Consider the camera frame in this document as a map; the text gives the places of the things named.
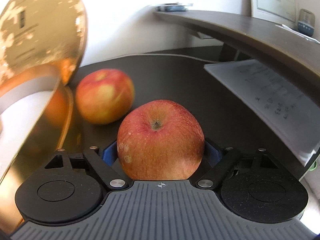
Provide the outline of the red yellow apple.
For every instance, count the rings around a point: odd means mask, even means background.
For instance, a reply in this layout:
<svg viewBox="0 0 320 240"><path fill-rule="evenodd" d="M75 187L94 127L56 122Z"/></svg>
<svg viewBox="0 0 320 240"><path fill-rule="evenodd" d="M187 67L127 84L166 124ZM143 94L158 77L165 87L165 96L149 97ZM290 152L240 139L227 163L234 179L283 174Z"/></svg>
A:
<svg viewBox="0 0 320 240"><path fill-rule="evenodd" d="M122 118L135 100L131 77L118 69L101 69L84 77L75 92L81 116L89 123L106 125Z"/></svg>

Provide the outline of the gold round box lid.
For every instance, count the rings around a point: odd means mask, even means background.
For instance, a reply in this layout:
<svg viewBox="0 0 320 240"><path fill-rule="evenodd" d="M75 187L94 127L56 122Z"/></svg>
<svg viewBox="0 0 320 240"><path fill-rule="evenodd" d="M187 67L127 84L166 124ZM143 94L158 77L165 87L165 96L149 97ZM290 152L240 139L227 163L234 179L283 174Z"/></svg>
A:
<svg viewBox="0 0 320 240"><path fill-rule="evenodd" d="M1 83L28 68L52 64L67 84L86 42L82 0L10 0L1 13Z"/></svg>

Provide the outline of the gold round gift box base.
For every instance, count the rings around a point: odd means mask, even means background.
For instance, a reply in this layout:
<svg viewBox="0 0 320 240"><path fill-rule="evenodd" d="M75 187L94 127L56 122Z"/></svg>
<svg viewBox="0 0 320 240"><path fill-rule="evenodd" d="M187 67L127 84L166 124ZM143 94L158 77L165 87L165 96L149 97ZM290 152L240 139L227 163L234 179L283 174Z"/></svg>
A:
<svg viewBox="0 0 320 240"><path fill-rule="evenodd" d="M81 144L73 95L48 64L29 68L1 84L1 230L22 222L15 194L58 148Z"/></svg>

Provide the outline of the white paper sheet stack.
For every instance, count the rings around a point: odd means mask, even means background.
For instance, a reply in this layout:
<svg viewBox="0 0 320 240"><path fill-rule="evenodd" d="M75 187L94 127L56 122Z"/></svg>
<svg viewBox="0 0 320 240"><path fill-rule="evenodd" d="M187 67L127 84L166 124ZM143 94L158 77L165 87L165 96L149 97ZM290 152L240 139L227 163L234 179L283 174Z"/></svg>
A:
<svg viewBox="0 0 320 240"><path fill-rule="evenodd" d="M319 107L257 60L206 64L204 69L244 102L305 166L319 150Z"/></svg>

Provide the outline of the dark raised desk shelf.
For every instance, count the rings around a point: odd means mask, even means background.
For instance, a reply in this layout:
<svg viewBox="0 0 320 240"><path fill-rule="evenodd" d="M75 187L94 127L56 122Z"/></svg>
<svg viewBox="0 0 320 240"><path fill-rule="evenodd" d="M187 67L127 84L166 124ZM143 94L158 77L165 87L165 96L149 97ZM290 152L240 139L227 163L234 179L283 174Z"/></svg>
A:
<svg viewBox="0 0 320 240"><path fill-rule="evenodd" d="M249 46L310 80L319 77L319 44L282 25L216 11L156 11L154 14L165 22L195 29L225 42Z"/></svg>

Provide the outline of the small blue grey device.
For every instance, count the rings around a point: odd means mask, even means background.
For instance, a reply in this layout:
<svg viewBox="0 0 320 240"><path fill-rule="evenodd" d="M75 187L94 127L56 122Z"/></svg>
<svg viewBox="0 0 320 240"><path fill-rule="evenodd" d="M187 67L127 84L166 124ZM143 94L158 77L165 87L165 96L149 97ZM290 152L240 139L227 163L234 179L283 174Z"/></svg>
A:
<svg viewBox="0 0 320 240"><path fill-rule="evenodd" d="M300 9L297 22L297 29L300 33L312 37L315 31L315 15L314 13Z"/></svg>

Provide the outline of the framed certificate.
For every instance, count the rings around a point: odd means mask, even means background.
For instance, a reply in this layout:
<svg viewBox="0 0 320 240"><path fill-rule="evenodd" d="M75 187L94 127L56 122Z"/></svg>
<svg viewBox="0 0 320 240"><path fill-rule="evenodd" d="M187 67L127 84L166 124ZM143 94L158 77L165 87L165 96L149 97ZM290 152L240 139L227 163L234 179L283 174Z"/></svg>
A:
<svg viewBox="0 0 320 240"><path fill-rule="evenodd" d="M251 16L294 28L297 0L251 0Z"/></svg>

